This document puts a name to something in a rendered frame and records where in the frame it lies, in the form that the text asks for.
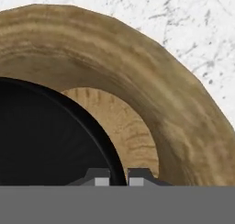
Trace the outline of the black bowl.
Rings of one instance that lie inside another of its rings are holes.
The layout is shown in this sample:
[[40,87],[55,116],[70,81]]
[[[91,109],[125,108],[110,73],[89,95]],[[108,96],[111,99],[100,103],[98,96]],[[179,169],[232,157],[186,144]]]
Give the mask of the black bowl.
[[107,169],[112,185],[126,183],[95,118],[48,87],[0,77],[0,185],[69,185],[90,169]]

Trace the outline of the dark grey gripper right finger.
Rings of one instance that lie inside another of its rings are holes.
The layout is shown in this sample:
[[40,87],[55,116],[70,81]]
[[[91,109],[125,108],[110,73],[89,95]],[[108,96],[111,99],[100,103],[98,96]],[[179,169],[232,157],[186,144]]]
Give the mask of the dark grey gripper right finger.
[[145,186],[145,185],[170,186],[169,183],[154,177],[149,168],[128,168],[128,185],[129,186]]

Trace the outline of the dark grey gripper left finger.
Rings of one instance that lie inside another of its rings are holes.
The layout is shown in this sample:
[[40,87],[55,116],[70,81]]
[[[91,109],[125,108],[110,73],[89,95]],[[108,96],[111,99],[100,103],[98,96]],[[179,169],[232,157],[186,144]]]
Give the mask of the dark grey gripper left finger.
[[110,172],[107,168],[89,168],[83,178],[71,183],[73,186],[110,186]]

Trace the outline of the large wooden bowl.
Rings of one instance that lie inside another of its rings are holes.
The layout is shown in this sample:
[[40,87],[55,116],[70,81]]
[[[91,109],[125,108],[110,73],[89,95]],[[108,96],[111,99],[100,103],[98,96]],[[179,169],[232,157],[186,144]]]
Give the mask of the large wooden bowl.
[[67,5],[1,11],[0,76],[115,95],[149,128],[164,181],[235,185],[235,130],[206,88],[157,41],[114,17]]

